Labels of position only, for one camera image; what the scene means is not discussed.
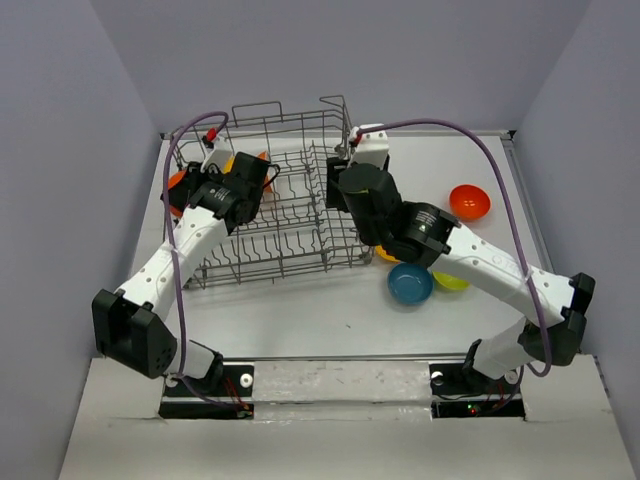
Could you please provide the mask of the yellow bowl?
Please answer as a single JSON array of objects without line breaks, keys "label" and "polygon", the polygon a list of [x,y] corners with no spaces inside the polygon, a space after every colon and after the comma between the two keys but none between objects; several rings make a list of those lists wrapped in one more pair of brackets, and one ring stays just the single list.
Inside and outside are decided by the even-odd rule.
[{"label": "yellow bowl", "polygon": [[227,174],[227,173],[230,173],[230,172],[231,172],[231,170],[232,170],[232,168],[233,168],[234,161],[235,161],[235,157],[234,157],[234,156],[232,156],[232,157],[231,157],[231,158],[226,162],[226,164],[224,165],[224,167],[223,167],[223,169],[222,169],[222,172],[223,172],[224,174]]},{"label": "yellow bowl", "polygon": [[375,253],[377,256],[379,256],[381,259],[387,261],[387,262],[392,262],[392,263],[399,263],[399,260],[397,258],[395,258],[393,255],[389,254],[382,245],[377,245],[375,247]]}]

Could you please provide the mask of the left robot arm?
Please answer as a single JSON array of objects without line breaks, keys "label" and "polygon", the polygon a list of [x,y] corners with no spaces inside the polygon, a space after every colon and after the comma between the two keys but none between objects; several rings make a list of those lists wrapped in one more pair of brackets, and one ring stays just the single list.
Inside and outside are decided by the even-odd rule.
[{"label": "left robot arm", "polygon": [[224,375],[222,355],[166,325],[182,310],[182,289],[205,256],[238,227],[252,222],[279,174],[267,153],[226,154],[219,162],[191,162],[170,175],[161,199],[166,239],[115,291],[91,304],[97,350],[147,378],[174,377],[210,395]]}]

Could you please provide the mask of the round white bowl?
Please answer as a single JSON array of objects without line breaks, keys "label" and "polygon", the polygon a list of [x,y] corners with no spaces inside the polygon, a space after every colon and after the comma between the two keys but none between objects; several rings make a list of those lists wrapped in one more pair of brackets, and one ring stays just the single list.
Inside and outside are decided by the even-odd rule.
[{"label": "round white bowl", "polygon": [[[258,154],[258,158],[270,163],[271,162],[271,157],[269,155],[269,153],[267,151],[262,151],[261,153]],[[265,195],[273,195],[274,194],[274,179],[275,179],[276,173],[268,173],[267,176],[265,177],[265,181],[264,181],[264,185],[263,185],[263,192]]]}]

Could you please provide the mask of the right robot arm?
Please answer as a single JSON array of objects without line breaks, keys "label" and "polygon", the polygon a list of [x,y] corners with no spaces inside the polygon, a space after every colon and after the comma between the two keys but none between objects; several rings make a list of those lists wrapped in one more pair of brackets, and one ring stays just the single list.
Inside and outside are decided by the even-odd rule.
[{"label": "right robot arm", "polygon": [[403,200],[391,174],[371,164],[331,158],[326,180],[329,207],[350,214],[362,243],[461,278],[520,313],[514,325],[469,347],[459,375],[468,390],[482,392],[533,361],[572,363],[595,289],[591,276],[519,266],[450,213]]}]

